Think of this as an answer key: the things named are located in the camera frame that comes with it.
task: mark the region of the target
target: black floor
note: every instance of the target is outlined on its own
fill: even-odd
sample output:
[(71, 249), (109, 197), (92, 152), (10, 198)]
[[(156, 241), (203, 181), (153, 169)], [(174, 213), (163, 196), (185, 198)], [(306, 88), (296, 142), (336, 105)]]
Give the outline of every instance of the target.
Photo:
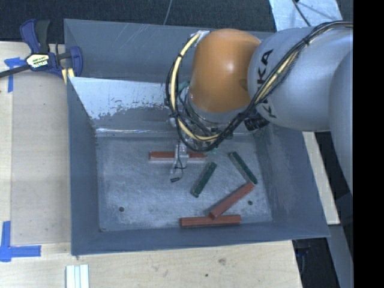
[[(353, 0), (337, 2), (343, 19), (353, 21)], [(20, 41), (19, 26), (30, 18), (52, 21), (48, 34), (50, 43), (64, 43), (64, 18), (162, 24), (168, 4), (169, 0), (0, 0), (0, 40)], [(173, 0), (167, 24), (275, 31), (268, 0)], [(352, 210), (352, 197), (335, 158), (329, 133), (317, 134), (317, 140), (338, 210)], [(353, 217), (348, 215), (341, 221), (353, 256)], [(294, 245), (299, 249), (300, 269), (304, 258), (304, 288), (339, 287), (326, 239), (299, 241)]]

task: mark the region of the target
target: blue tape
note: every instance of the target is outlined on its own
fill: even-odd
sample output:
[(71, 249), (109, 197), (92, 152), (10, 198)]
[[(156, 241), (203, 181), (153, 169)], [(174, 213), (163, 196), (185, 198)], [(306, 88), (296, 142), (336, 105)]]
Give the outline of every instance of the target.
[[(5, 59), (4, 63), (10, 68), (18, 67), (26, 65), (26, 62), (23, 59), (17, 58), (11, 58), (11, 59)], [(13, 75), (9, 76), (8, 79), (8, 93), (13, 91)]]
[(39, 257), (41, 245), (11, 247), (11, 221), (3, 222), (0, 245), (0, 262), (10, 262), (14, 257)]

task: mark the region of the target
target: gray bin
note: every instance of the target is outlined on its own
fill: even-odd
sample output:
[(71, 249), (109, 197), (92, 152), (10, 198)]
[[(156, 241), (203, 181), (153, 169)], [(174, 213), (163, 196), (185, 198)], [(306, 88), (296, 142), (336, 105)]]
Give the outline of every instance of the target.
[[(189, 163), (171, 183), (170, 163), (150, 151), (173, 151), (177, 134), (162, 102), (169, 67), (199, 28), (65, 21), (65, 44), (80, 46), (84, 69), (67, 85), (70, 131), (72, 254), (160, 250), (329, 236), (302, 133), (242, 125), (207, 161), (218, 164), (205, 189), (190, 194), (204, 163)], [(251, 32), (260, 40), (269, 34)], [(183, 59), (188, 80), (193, 50)], [(236, 151), (258, 179), (226, 214), (238, 226), (182, 229), (180, 217), (207, 215), (245, 183), (228, 158)]]

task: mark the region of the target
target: bin floor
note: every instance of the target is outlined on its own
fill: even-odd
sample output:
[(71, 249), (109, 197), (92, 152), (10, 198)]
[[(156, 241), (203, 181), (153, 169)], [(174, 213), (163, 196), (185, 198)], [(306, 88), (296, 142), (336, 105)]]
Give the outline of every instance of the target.
[[(99, 219), (102, 231), (179, 226), (179, 218), (208, 215), (219, 201), (246, 183), (230, 161), (236, 151), (256, 176), (255, 189), (225, 214), (243, 223), (271, 221), (271, 211), (251, 134), (223, 142), (205, 162), (188, 162), (181, 180), (171, 182), (172, 162), (149, 161), (151, 151), (174, 151), (169, 137), (97, 137)], [(195, 198), (191, 189), (208, 162), (217, 168)]]

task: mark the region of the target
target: red stick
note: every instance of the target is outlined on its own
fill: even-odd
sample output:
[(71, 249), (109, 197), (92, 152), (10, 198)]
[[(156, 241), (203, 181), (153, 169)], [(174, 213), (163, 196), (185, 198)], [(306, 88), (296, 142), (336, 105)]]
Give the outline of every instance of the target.
[(238, 214), (234, 215), (221, 215), (215, 220), (210, 217), (190, 217), (181, 218), (181, 227), (196, 227), (196, 226), (216, 226), (216, 225), (236, 225), (240, 224), (241, 217)]
[(216, 219), (219, 215), (226, 212), (232, 205), (234, 205), (239, 199), (243, 198), (254, 188), (254, 184), (249, 182), (242, 187), (238, 188), (231, 196), (226, 198), (222, 203), (216, 206), (210, 211), (209, 216), (212, 219)]

